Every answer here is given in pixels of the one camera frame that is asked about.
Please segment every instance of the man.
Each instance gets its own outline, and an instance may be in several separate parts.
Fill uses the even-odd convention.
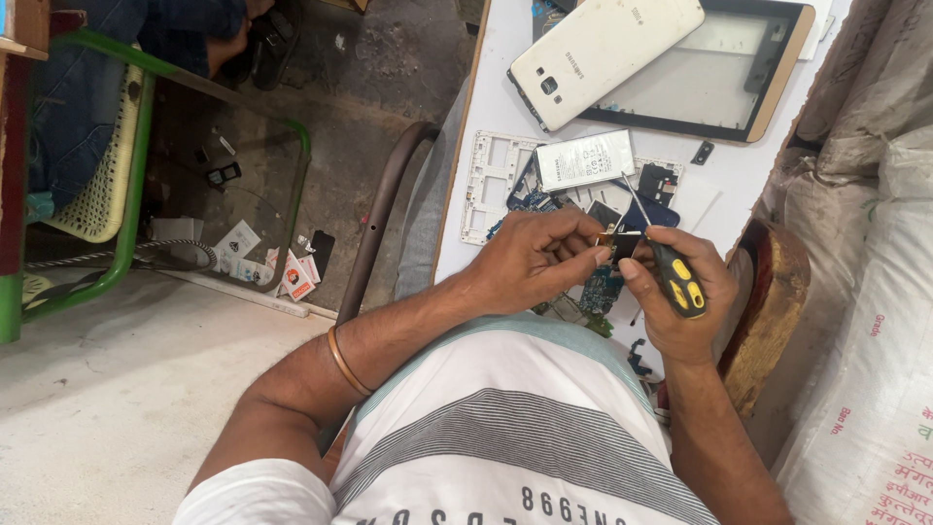
[[[400,296],[427,284],[462,104],[416,183]],[[524,312],[606,259],[601,230],[513,212],[461,272],[301,345],[243,394],[174,523],[792,523],[712,361],[736,284],[711,243],[648,229],[702,280],[698,319],[669,306],[649,249],[620,262],[663,356],[673,453],[618,348]],[[328,489],[315,438],[354,406]]]
[[[246,49],[251,21],[274,0],[57,0],[84,11],[88,29],[212,78]],[[126,65],[80,46],[53,46],[37,63],[29,192],[50,192],[56,210],[94,176],[113,134]]]

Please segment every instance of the jeans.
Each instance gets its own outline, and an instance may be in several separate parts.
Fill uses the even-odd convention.
[[[207,77],[206,35],[233,38],[244,0],[65,0],[56,9],[87,13],[88,29]],[[51,192],[56,209],[94,175],[119,107],[124,64],[80,46],[54,45],[37,64],[30,130],[29,192]]]
[[[438,244],[440,226],[444,223],[444,198],[450,183],[453,154],[463,121],[469,78],[460,87],[447,120],[440,128],[438,140],[427,154],[418,173],[402,228],[402,254],[398,262],[396,301],[424,290],[431,283],[431,267]]]

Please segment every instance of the bangle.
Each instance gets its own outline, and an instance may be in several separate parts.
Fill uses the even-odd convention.
[[[331,326],[330,330],[327,330],[327,343],[330,345],[330,353],[331,355],[334,356],[334,361],[337,362],[337,367],[341,369],[341,372],[343,372],[343,376],[346,377],[346,380],[348,383],[350,383],[350,386],[356,389],[356,391],[358,391],[359,393],[369,397],[370,395],[372,395],[372,390],[363,386],[363,383],[361,383],[359,379],[357,379],[356,376],[354,376],[353,371],[350,370],[350,367],[347,366],[346,361],[343,360],[343,355],[341,354],[341,350],[340,348],[337,347],[337,335],[336,334],[337,334],[336,326]]]

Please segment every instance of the striped t-shirt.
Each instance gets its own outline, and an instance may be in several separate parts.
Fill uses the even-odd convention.
[[[195,488],[176,525],[715,524],[671,471],[625,356],[529,313],[474,319],[360,405],[330,488],[257,460]]]

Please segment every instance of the yellow screwdriver handle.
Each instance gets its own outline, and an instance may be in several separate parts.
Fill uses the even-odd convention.
[[[700,280],[693,274],[687,259],[677,250],[648,239],[654,251],[654,263],[661,270],[664,295],[674,310],[686,319],[698,318],[706,313],[706,296]]]

